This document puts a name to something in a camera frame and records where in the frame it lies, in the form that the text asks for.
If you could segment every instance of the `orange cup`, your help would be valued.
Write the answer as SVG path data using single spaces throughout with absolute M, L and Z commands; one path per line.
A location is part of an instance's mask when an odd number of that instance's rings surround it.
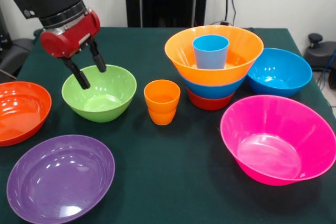
M 180 87 L 169 80 L 155 80 L 147 84 L 143 93 L 153 123 L 170 124 L 180 100 Z

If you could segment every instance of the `red robot arm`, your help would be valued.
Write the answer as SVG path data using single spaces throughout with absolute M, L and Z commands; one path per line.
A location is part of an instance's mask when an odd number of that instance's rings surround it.
M 40 41 L 45 50 L 62 59 L 73 72 L 83 89 L 89 88 L 86 76 L 72 62 L 71 57 L 89 46 L 100 72 L 106 66 L 100 56 L 95 36 L 100 29 L 97 14 L 85 7 L 82 0 L 14 0 L 23 15 L 39 18 L 44 27 Z

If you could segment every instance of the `dark green table cover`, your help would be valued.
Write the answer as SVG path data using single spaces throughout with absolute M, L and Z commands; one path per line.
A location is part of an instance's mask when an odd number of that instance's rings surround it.
M 38 42 L 19 80 L 41 84 L 52 96 L 50 115 L 31 139 L 0 148 L 0 223 L 25 223 L 6 199 L 8 175 L 17 160 L 36 144 L 54 136 L 83 134 L 112 151 L 116 175 L 104 199 L 74 223 L 336 223 L 336 167 L 325 175 L 284 187 L 260 184 L 244 174 L 224 146 L 219 122 L 224 110 L 193 106 L 164 44 L 180 29 L 102 28 L 97 36 L 106 63 L 130 70 L 137 79 L 134 100 L 115 121 L 98 124 L 73 112 L 61 97 L 70 75 L 61 61 Z M 287 29 L 255 29 L 265 47 L 299 54 Z M 79 67 L 93 64 L 86 49 L 74 57 Z M 143 88 L 170 79 L 182 90 L 174 121 L 154 125 L 146 111 Z M 245 82 L 235 102 L 253 92 Z M 293 99 L 320 113 L 336 130 L 336 120 L 315 81 Z

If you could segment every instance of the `stacked bowls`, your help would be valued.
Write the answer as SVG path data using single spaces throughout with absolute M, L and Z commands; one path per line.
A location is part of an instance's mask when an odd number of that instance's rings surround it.
M 205 35 L 223 36 L 229 41 L 223 68 L 197 67 L 193 42 Z M 263 49 L 263 42 L 254 33 L 221 25 L 183 30 L 165 45 L 165 53 L 182 76 L 191 102 L 204 110 L 219 110 L 229 104 Z

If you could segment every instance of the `blue bowl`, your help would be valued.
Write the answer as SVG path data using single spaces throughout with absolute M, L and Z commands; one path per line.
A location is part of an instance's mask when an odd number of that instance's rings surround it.
M 312 78 L 309 64 L 292 52 L 265 48 L 247 73 L 250 87 L 257 94 L 291 97 Z
M 224 97 L 228 97 L 240 87 L 245 79 L 245 77 L 243 77 L 239 81 L 222 86 L 207 86 L 196 84 L 194 82 L 186 80 L 183 76 L 181 77 L 188 89 L 190 89 L 194 94 L 198 95 L 199 97 L 206 99 L 222 99 Z

